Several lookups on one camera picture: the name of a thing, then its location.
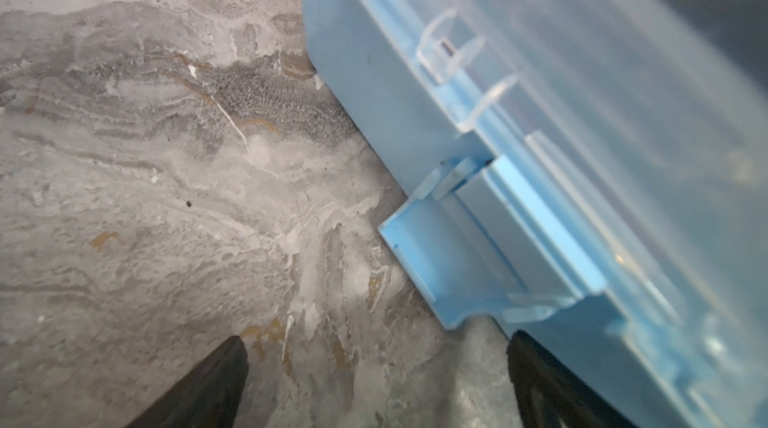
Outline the light blue plastic tool box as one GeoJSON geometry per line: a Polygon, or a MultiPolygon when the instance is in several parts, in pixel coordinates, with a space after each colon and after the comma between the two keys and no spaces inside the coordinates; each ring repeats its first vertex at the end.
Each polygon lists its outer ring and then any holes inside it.
{"type": "Polygon", "coordinates": [[[767,0],[301,0],[446,329],[530,335],[631,427],[767,423],[767,0]]]}

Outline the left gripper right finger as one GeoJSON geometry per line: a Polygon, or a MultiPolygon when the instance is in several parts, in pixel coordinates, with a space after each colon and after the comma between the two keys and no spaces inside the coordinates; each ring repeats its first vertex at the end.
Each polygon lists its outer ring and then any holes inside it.
{"type": "Polygon", "coordinates": [[[510,339],[507,364],[526,428],[633,425],[523,331],[510,339]]]}

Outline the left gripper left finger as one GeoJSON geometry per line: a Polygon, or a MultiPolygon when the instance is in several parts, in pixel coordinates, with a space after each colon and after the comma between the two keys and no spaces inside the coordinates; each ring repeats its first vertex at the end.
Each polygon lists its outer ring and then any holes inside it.
{"type": "Polygon", "coordinates": [[[245,344],[230,336],[127,428],[232,427],[248,372],[245,344]]]}

